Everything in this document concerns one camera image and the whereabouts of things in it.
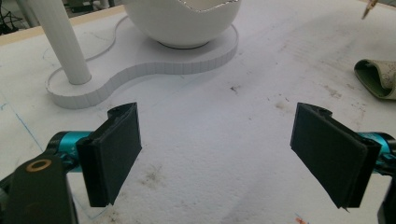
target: wooden edge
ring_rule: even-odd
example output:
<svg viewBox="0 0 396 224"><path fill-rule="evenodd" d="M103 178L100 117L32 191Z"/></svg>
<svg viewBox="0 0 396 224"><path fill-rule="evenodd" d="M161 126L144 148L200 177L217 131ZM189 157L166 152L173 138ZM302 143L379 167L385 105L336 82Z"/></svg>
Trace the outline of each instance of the wooden edge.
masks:
<svg viewBox="0 0 396 224"><path fill-rule="evenodd" d="M116 14L124 12L124 11L125 10L124 10L123 6L111 7L108 9L104 9L104 10L100 10L100 11L96 11L93 13L89 13L89 14L85 14L82 16L71 18L70 22L72 23L72 25L79 25L79 24L82 24L85 22L99 20L99 19L102 19L102 18L108 17L108 16L113 16L113 15L116 15ZM37 26L37 27L30 28L30 29L27 29L24 31L12 33L9 35L1 35L0 36L0 46L15 43L15 42L27 39L27 38L31 38L31 37L43 35L43 34L44 34L44 31L41 28L41 26Z"/></svg>

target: white cylindrical post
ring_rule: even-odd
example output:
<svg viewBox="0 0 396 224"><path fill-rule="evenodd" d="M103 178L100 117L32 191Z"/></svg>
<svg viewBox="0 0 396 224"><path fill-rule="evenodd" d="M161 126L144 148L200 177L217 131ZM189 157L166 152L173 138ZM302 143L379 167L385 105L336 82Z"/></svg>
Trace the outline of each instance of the white cylindrical post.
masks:
<svg viewBox="0 0 396 224"><path fill-rule="evenodd" d="M29 5L43 27L69 82L74 85L88 82L91 73L62 0L30 0Z"/></svg>

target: black rubber pad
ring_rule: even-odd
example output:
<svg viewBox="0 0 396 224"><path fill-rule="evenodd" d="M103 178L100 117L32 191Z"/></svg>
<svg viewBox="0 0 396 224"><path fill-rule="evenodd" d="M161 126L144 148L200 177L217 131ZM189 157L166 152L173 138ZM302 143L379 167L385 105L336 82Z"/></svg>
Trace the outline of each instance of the black rubber pad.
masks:
<svg viewBox="0 0 396 224"><path fill-rule="evenodd" d="M332 112L299 103L291 148L340 208L359 207L381 146L332 118Z"/></svg>

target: white pole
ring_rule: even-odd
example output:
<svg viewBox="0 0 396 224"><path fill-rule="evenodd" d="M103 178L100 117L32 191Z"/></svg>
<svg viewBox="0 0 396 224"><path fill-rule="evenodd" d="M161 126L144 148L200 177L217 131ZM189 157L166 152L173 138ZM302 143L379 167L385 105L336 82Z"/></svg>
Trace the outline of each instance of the white pole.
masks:
<svg viewBox="0 0 396 224"><path fill-rule="evenodd" d="M62 0L29 0L29 5L43 27L69 82L73 85L88 82L91 73Z"/></svg>
<svg viewBox="0 0 396 224"><path fill-rule="evenodd" d="M30 9L26 0L17 0L17 4L30 27L36 27L40 25L37 18L35 17L35 13L33 13L32 9Z"/></svg>

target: dirt stain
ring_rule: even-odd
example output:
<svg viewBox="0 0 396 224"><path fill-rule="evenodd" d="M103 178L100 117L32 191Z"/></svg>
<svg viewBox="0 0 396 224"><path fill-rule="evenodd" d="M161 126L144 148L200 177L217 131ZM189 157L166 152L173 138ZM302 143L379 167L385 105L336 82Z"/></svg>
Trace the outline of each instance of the dirt stain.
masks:
<svg viewBox="0 0 396 224"><path fill-rule="evenodd" d="M328 85L323 86L324 89L326 89L326 91L329 92L330 96L336 99L340 99L341 96L343 96L341 93L339 93L338 91L332 89L331 87L329 87Z"/></svg>
<svg viewBox="0 0 396 224"><path fill-rule="evenodd" d="M162 174L162 168L163 168L162 166L158 166L158 167L151 166L146 171L145 178L140 180L140 184L148 187L149 189L158 188L164 180L164 176Z"/></svg>
<svg viewBox="0 0 396 224"><path fill-rule="evenodd" d="M240 89L240 88L241 88L241 86L237 85L237 86L232 86L232 87L230 88L230 90L233 91L233 92L235 92L235 94L238 94L238 89Z"/></svg>

